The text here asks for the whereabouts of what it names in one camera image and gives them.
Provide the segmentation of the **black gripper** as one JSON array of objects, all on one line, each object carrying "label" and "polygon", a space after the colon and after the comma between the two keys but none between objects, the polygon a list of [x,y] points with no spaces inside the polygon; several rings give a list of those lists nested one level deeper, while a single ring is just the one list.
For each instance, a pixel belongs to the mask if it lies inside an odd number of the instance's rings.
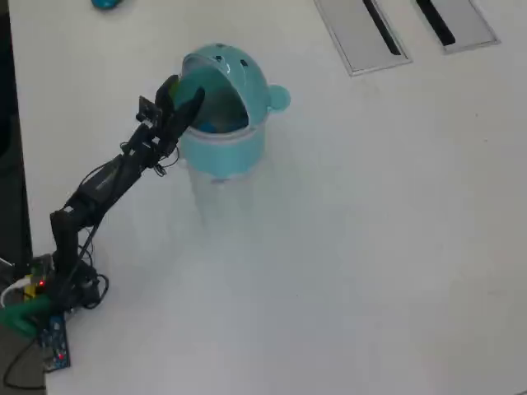
[{"label": "black gripper", "polygon": [[175,150],[184,131],[194,122],[205,99],[205,90],[199,87],[194,96],[184,102],[175,117],[168,118],[175,111],[173,96],[178,88],[180,77],[171,75],[156,91],[156,107],[161,111],[162,127],[151,132],[150,147],[157,156],[169,156]]}]

